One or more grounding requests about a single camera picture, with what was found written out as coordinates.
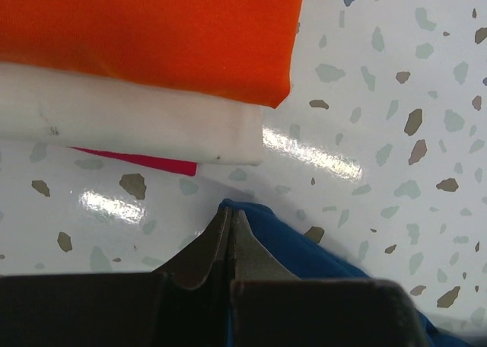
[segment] terrazzo countertop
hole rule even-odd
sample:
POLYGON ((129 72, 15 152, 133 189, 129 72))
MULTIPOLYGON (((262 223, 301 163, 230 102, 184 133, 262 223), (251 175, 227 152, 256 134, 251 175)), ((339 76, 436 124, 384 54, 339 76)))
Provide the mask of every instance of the terrazzo countertop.
POLYGON ((487 337, 486 37, 485 0, 304 0, 258 167, 188 178, 0 141, 0 273, 149 271, 230 197, 487 337))

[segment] folded cloth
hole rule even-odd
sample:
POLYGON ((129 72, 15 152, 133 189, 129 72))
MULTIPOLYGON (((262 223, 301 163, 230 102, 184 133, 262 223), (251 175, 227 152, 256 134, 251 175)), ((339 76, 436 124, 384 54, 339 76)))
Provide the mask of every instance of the folded cloth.
POLYGON ((0 92, 0 138, 197 163, 263 159, 256 105, 11 63, 0 63, 0 92))
POLYGON ((0 0, 0 60, 277 107, 289 92, 300 8, 301 0, 0 0))
MULTIPOLYGON (((220 207, 244 210, 257 240, 285 268, 301 279, 368 278, 357 267, 327 252, 277 219, 272 210, 264 205, 225 199, 220 207)), ((440 333, 427 317, 421 313, 419 316, 431 346, 469 346, 456 337, 440 333)))
POLYGON ((121 161, 138 164, 140 166, 154 168, 156 170, 165 170, 173 174, 185 174, 187 176, 194 176, 198 164, 193 162, 178 161, 175 159, 164 159, 149 157, 147 155, 137 154, 120 154, 112 153, 111 151, 92 151, 90 149, 75 148, 86 153, 100 155, 101 157, 119 159, 121 161))

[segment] blue fabric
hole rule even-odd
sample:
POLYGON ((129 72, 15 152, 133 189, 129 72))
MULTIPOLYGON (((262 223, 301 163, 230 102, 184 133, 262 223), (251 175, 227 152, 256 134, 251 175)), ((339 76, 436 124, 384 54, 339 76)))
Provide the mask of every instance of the blue fabric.
MULTIPOLYGON (((300 279, 368 278, 357 267, 327 252, 277 219, 267 206, 225 199, 220 207, 244 210, 254 236, 284 267, 300 279)), ((423 314, 419 313, 419 316, 431 346, 470 346, 456 337, 438 331, 423 314)))

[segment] folded orange fabric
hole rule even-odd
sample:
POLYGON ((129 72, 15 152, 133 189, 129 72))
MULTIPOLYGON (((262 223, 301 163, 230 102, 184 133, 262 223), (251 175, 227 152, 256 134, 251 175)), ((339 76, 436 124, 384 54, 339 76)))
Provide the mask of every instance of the folded orange fabric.
POLYGON ((0 0, 0 60, 277 107, 301 0, 0 0))

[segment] white cloth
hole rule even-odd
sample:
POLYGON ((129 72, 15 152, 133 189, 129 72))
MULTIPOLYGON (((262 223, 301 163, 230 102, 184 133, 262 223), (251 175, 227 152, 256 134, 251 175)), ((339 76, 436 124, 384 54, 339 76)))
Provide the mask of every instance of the white cloth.
POLYGON ((199 163, 258 164, 255 105, 0 63, 0 138, 199 163))

